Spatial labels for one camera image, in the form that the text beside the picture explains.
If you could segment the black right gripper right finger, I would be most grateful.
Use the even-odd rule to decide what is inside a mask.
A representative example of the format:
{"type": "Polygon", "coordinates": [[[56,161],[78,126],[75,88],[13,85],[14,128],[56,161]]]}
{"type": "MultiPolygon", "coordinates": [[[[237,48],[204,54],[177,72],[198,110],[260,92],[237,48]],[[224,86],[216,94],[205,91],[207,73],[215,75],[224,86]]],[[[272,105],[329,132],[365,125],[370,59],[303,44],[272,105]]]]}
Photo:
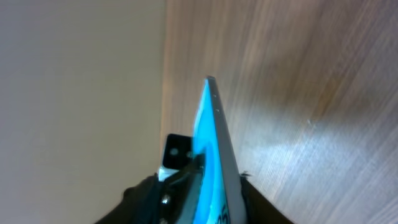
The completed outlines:
{"type": "Polygon", "coordinates": [[[248,181],[249,176],[246,172],[240,174],[241,193],[246,207],[248,223],[293,224],[248,181]]]}

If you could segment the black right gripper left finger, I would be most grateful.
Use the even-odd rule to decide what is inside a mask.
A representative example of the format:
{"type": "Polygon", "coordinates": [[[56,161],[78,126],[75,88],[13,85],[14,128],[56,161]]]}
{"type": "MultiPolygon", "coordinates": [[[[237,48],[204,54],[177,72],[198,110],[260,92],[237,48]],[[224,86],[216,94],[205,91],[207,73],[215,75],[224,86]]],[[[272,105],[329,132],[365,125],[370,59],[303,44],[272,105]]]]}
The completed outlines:
{"type": "Polygon", "coordinates": [[[205,169],[199,154],[163,182],[156,174],[126,189],[122,199],[97,224],[193,223],[205,169]]]}

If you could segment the blue screen smartphone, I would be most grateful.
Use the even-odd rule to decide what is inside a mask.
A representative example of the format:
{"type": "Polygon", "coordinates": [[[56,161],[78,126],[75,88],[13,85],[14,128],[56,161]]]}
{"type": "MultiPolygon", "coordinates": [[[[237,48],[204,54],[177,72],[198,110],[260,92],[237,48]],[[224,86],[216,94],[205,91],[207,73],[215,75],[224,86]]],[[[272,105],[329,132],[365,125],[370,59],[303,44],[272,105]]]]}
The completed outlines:
{"type": "Polygon", "coordinates": [[[215,77],[206,77],[193,125],[193,154],[205,155],[193,223],[247,223],[242,185],[215,77]]]}

